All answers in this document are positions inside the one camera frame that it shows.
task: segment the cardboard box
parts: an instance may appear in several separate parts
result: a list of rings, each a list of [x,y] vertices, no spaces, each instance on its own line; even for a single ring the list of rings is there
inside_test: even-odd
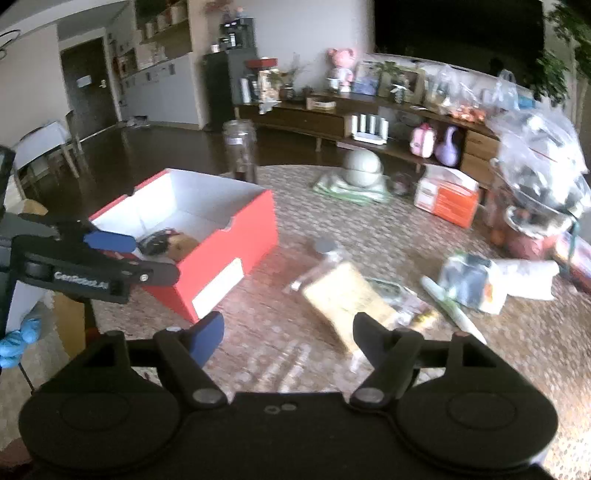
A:
[[[187,320],[205,317],[277,244],[270,190],[242,181],[183,170],[163,170],[96,212],[103,230],[140,240],[172,228],[199,245],[177,263],[173,287],[144,287]],[[143,258],[138,249],[134,255]],[[160,261],[172,261],[162,256]]]
[[[474,220],[478,182],[455,168],[427,165],[418,182],[414,204],[451,223],[468,228]]]

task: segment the package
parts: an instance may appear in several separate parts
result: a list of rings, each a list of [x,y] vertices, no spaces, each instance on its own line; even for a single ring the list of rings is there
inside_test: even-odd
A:
[[[357,313],[365,312],[385,327],[392,328],[396,321],[396,310],[349,261],[339,263],[326,275],[304,286],[301,293],[331,324],[350,353],[358,350],[353,340],[353,319]]]
[[[501,312],[507,298],[501,269],[487,258],[464,252],[447,259],[438,284],[448,298],[494,315]]]
[[[546,218],[591,207],[579,138],[561,112],[512,111],[486,124],[501,139],[498,170],[519,206]]]
[[[495,259],[494,263],[504,276],[507,295],[531,300],[554,300],[552,280],[559,272],[556,262]]]
[[[395,282],[366,277],[385,302],[397,311],[396,322],[413,329],[426,329],[440,317],[438,310]]]
[[[480,107],[480,102],[470,87],[461,83],[458,95],[450,103],[450,114],[453,118],[471,123],[484,123],[486,111]]]
[[[353,319],[365,312],[386,328],[397,322],[397,311],[372,288],[336,241],[314,243],[319,260],[291,282],[286,293],[298,292],[331,325],[349,353],[359,348],[353,340]]]
[[[452,102],[457,98],[460,83],[456,71],[449,65],[444,65],[431,83],[425,107],[440,115],[451,113]]]
[[[569,252],[573,246],[573,256],[569,262]],[[562,266],[568,266],[567,278],[587,293],[591,293],[591,245],[581,237],[573,240],[570,233],[565,232],[556,242],[554,259]]]
[[[451,223],[469,228],[480,191],[478,182],[455,168],[427,165],[419,180],[414,204]]]
[[[515,75],[509,70],[502,70],[496,80],[492,95],[492,106],[496,113],[519,110],[519,94]]]
[[[137,240],[166,228],[194,239],[198,245],[177,263],[180,278],[174,286],[144,287],[193,322],[211,312],[278,241],[269,190],[192,171],[163,170],[90,220]],[[138,249],[134,255],[143,258]]]

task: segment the doorway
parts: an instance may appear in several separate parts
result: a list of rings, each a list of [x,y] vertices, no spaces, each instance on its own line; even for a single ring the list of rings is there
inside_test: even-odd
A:
[[[80,138],[117,123],[102,38],[61,52],[66,92]]]

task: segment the purple vase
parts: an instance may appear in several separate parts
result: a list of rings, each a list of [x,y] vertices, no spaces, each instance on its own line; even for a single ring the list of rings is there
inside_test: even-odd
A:
[[[455,167],[460,158],[459,149],[453,144],[452,137],[457,127],[448,127],[445,140],[435,149],[435,158],[446,167]]]

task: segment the chair leg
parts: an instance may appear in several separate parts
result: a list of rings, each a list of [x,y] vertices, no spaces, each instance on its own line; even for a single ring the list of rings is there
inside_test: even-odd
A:
[[[90,167],[86,161],[86,155],[84,154],[84,150],[82,150],[82,145],[80,145],[80,142],[75,145],[73,144],[73,151],[75,152],[76,159],[78,160],[78,165],[82,165],[82,168],[87,173],[89,173]]]
[[[64,158],[66,159],[66,162],[68,162],[68,165],[70,166],[70,170],[74,174],[74,177],[79,179],[80,175],[78,175],[78,170],[76,169],[74,161],[72,160],[72,156],[70,155],[70,152],[68,152],[68,149],[65,145],[61,145],[61,152],[64,154]]]
[[[18,176],[18,170],[14,165],[12,166],[12,177],[14,178],[14,184],[17,186],[19,195],[24,200],[27,196],[25,195],[25,190],[22,188],[21,178]]]
[[[35,192],[35,196],[37,197],[38,200],[41,199],[41,194],[39,193],[39,190],[37,189],[37,176],[35,175],[35,172],[33,171],[33,164],[29,163],[29,165],[27,165],[27,177],[29,179],[29,183],[31,184],[31,188],[33,189],[33,192]]]
[[[47,155],[45,157],[47,159],[47,167],[49,167],[49,171],[53,175],[53,178],[56,180],[56,183],[60,184],[60,166],[57,162],[57,159],[53,155]]]

